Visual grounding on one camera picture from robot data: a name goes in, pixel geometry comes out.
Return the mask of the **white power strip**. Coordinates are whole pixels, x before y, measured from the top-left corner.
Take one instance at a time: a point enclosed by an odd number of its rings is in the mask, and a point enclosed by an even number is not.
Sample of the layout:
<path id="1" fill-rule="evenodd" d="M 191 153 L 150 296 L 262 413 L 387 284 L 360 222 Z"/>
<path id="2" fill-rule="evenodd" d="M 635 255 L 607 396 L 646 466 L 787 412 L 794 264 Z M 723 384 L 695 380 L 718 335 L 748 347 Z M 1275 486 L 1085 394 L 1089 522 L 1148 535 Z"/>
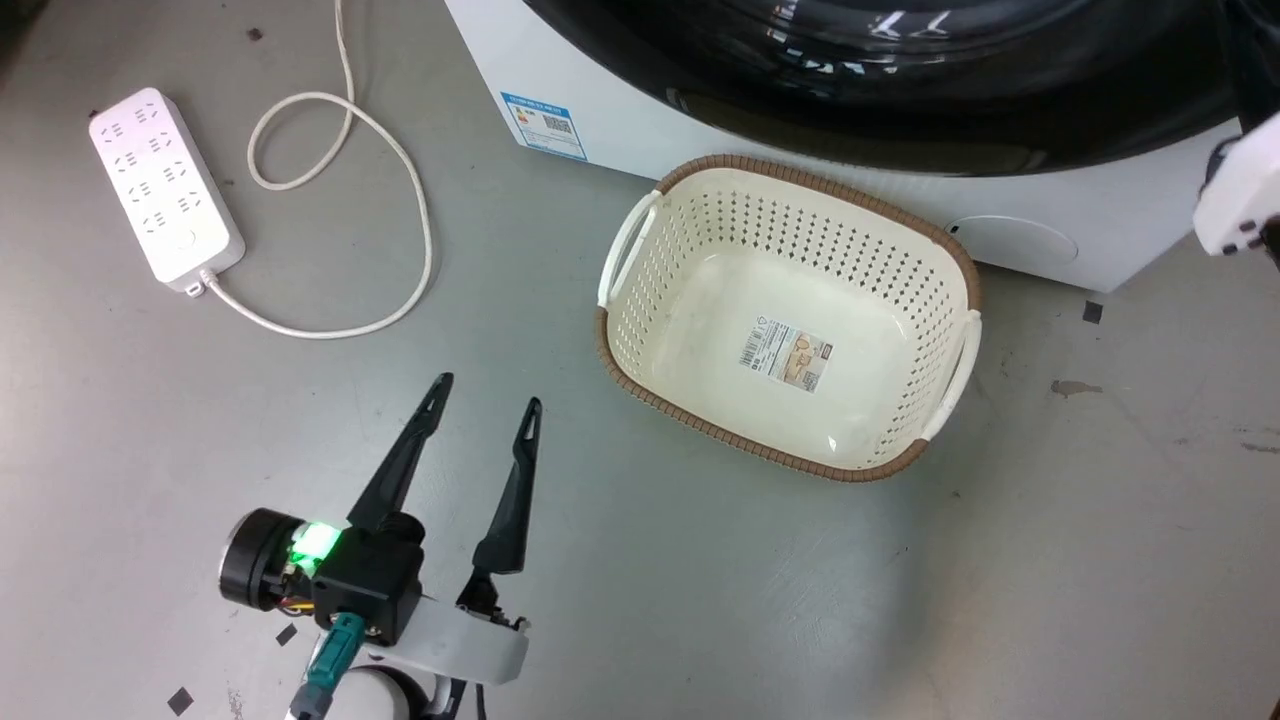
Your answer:
<path id="1" fill-rule="evenodd" d="M 154 278 L 198 297 L 244 240 L 177 105 L 141 88 L 90 119 L 90 140 Z"/>

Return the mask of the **white washing machine body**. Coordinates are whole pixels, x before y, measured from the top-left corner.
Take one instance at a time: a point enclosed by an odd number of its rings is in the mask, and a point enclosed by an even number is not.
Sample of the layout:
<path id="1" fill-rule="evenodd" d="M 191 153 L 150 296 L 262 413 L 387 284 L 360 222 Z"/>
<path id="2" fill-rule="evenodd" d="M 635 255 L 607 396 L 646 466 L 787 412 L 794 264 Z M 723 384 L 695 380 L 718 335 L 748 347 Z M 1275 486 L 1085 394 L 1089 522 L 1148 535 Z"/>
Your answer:
<path id="1" fill-rule="evenodd" d="M 801 167 L 979 263 L 1110 292 L 1189 234 L 1238 135 L 1213 0 L 445 0 L 500 94 L 588 163 Z"/>

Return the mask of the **paper product label sticker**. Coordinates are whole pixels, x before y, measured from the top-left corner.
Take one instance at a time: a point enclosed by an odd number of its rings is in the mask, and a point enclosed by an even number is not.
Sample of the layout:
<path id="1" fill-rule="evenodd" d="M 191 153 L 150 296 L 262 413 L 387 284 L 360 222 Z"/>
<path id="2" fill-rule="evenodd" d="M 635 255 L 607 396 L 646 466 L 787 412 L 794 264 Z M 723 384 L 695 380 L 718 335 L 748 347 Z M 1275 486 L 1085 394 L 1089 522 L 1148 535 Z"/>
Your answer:
<path id="1" fill-rule="evenodd" d="M 780 383 L 817 392 L 835 346 L 795 325 L 758 315 L 739 356 L 739 365 Z"/>

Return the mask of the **black washing machine door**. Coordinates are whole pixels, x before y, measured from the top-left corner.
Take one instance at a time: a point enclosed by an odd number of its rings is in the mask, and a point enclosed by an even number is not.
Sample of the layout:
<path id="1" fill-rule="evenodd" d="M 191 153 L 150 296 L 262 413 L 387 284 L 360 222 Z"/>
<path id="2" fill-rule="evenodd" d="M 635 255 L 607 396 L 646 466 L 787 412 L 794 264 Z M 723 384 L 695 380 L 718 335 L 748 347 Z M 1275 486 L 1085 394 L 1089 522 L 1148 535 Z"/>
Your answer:
<path id="1" fill-rule="evenodd" d="M 1213 0 L 1242 132 L 1280 113 L 1280 0 Z"/>

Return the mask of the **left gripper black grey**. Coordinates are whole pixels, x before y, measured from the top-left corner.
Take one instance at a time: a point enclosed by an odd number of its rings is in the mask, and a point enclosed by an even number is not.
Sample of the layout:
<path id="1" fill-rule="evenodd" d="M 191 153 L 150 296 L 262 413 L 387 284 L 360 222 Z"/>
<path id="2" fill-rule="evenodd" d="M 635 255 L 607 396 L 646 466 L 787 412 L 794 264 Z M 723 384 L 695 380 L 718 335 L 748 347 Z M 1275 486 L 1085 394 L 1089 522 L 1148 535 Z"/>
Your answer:
<path id="1" fill-rule="evenodd" d="M 453 384 L 452 372 L 442 373 L 431 383 L 347 514 L 351 527 L 393 534 L 422 547 L 422 524 L 399 511 Z M 531 397 L 515 437 L 513 465 L 503 495 L 488 533 L 477 543 L 472 574 L 457 600 L 444 602 L 421 591 L 404 634 L 389 648 L 366 642 L 364 620 L 353 614 L 338 615 L 330 629 L 344 615 L 352 615 L 364 630 L 357 646 L 379 659 L 481 685 L 515 680 L 527 656 L 529 638 L 522 618 L 504 615 L 495 579 L 525 568 L 541 419 L 541 401 Z M 343 530 L 269 509 L 248 512 L 232 532 L 221 557 L 221 594 L 262 611 L 300 601 L 310 606 L 315 620 L 312 579 Z"/>

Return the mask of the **blue energy label sticker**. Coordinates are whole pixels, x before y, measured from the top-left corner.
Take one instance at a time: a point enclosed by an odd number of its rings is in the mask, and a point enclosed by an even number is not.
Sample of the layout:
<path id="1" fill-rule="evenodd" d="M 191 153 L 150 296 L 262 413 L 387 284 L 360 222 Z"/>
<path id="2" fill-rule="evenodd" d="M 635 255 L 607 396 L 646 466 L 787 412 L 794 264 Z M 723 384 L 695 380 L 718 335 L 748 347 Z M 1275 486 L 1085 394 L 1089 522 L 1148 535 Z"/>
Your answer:
<path id="1" fill-rule="evenodd" d="M 570 111 L 529 97 L 500 94 L 522 145 L 541 152 L 588 161 Z"/>

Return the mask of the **cream laundry basket brown rim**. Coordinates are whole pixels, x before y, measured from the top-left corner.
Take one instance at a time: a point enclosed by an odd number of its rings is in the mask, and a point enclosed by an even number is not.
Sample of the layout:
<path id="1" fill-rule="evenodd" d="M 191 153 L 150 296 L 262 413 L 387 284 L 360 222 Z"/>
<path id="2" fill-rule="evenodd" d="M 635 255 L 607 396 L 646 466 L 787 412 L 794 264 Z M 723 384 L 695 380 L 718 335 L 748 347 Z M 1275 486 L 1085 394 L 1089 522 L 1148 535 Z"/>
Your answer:
<path id="1" fill-rule="evenodd" d="M 755 316 L 835 351 L 814 395 L 750 372 Z M 836 179 L 719 154 L 628 213 L 596 291 L 596 346 L 639 401 L 769 462 L 842 483 L 915 462 L 983 336 L 980 282 L 940 227 Z"/>

